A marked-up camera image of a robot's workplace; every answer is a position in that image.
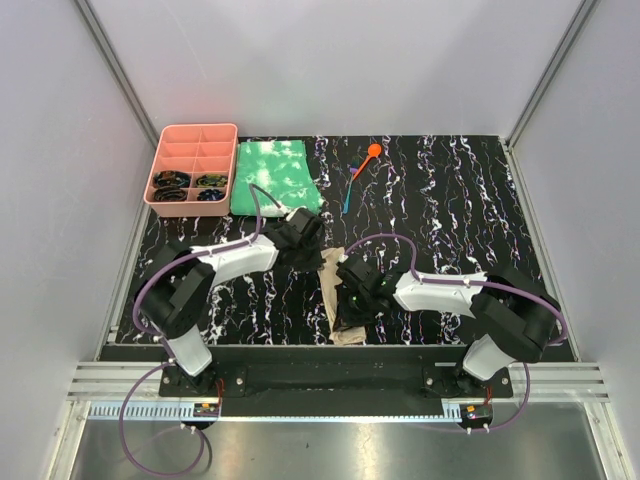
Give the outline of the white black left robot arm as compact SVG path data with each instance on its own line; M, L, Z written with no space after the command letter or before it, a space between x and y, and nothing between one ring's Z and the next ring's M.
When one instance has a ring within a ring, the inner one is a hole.
M275 266L303 272L319 269L322 231L320 216L298 208L246 239L163 248L159 264L136 292L132 317L140 329L159 338L190 393L203 396L217 386L213 355L197 326L210 289Z

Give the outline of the teal plastic utensil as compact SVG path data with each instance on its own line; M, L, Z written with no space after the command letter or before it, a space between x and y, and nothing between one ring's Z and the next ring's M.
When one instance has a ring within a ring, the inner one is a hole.
M346 191L346 195L344 198L344 202L343 202L343 206L342 206L342 215L346 215L349 212L349 208L350 208L350 200L351 200L351 194L352 194L352 188L353 188L353 183L355 180L355 174L353 174L349 180L348 186L347 186L347 191Z

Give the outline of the beige cloth napkin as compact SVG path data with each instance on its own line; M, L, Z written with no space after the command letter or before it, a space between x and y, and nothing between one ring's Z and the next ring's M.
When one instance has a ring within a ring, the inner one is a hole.
M348 328L344 331L335 331L337 319L338 296L336 287L342 283L337 276L337 262L344 255L345 248L327 248L321 252L323 265L318 271L322 301L329 322L329 339L337 346L362 344L366 339L364 327Z

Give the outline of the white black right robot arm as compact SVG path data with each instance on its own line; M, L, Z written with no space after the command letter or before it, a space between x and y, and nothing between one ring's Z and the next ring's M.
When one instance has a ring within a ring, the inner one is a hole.
M438 311L479 322L456 366L435 375L436 395L479 396L502 369L541 360L559 320L559 305L512 267L490 274L437 275L392 268L382 273L355 256L337 261L337 323L367 326L381 313Z

